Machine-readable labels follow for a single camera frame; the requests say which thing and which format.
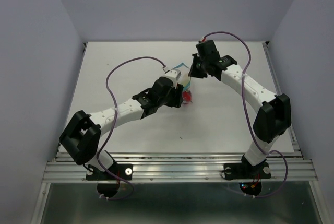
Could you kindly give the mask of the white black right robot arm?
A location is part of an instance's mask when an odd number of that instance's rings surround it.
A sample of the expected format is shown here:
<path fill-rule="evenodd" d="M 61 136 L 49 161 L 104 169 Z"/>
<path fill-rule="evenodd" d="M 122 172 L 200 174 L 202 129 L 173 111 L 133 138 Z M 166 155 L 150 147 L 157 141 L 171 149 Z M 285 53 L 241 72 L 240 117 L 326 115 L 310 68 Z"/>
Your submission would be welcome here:
<path fill-rule="evenodd" d="M 259 171 L 259 164 L 266 159 L 273 143 L 291 126 L 290 98 L 267 90 L 243 73 L 234 58 L 220 55 L 213 40 L 198 43 L 196 49 L 188 75 L 194 78 L 215 77 L 242 96 L 244 109 L 248 103 L 256 113 L 251 126 L 255 139 L 240 164 L 242 175 L 252 177 Z"/>

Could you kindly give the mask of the clear zip top bag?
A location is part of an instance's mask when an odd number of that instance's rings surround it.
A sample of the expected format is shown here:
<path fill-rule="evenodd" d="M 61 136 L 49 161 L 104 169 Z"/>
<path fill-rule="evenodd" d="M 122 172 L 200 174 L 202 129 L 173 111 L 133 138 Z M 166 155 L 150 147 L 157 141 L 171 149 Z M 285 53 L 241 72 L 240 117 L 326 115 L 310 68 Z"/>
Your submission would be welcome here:
<path fill-rule="evenodd" d="M 183 86 L 183 91 L 182 91 L 183 104 L 192 103 L 192 93 L 190 90 L 191 77 L 188 75 L 190 68 L 182 62 L 177 66 L 175 66 L 173 69 L 179 70 L 181 73 L 181 76 L 178 79 L 178 83 Z"/>

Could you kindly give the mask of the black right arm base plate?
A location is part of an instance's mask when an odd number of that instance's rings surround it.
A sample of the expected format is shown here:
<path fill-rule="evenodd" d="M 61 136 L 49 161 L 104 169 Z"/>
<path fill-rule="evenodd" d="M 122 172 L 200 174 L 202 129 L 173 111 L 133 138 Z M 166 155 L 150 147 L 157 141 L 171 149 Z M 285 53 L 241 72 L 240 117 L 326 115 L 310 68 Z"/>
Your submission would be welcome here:
<path fill-rule="evenodd" d="M 258 175 L 260 179 L 271 178 L 269 164 L 266 162 L 254 167 L 241 162 L 225 163 L 222 173 L 224 174 L 224 178 L 228 181 L 255 179 Z"/>

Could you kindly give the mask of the red chili pepper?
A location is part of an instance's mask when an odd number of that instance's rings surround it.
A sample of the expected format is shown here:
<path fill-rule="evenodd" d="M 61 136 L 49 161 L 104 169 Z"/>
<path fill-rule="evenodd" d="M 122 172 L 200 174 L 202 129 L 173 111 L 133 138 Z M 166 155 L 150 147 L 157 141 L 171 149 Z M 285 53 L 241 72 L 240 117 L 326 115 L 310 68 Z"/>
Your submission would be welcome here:
<path fill-rule="evenodd" d="M 190 90 L 183 91 L 182 97 L 183 97 L 183 104 L 192 103 L 192 93 Z"/>

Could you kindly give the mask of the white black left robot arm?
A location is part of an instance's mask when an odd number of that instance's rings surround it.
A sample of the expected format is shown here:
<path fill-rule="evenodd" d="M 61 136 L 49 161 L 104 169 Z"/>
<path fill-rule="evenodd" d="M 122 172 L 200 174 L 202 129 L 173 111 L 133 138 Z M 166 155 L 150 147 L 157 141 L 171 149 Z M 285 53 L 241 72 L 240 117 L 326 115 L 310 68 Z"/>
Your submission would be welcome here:
<path fill-rule="evenodd" d="M 114 108 L 87 114 L 76 112 L 63 130 L 59 142 L 77 165 L 90 164 L 104 179 L 116 174 L 116 166 L 109 161 L 98 163 L 96 155 L 100 137 L 125 123 L 144 119 L 167 106 L 179 108 L 183 102 L 183 86 L 178 83 L 180 73 L 170 70 L 159 77 L 151 88 L 132 96 Z"/>

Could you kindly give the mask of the white daikon radish with leaves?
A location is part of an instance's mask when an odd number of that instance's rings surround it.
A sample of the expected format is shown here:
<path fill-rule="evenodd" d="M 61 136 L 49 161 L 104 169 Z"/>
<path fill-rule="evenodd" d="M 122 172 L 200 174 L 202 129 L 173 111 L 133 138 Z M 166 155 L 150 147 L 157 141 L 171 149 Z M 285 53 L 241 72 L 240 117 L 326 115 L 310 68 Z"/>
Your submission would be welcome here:
<path fill-rule="evenodd" d="M 180 77 L 179 83 L 183 86 L 184 90 L 189 89 L 191 85 L 191 77 L 188 76 L 188 73 Z"/>

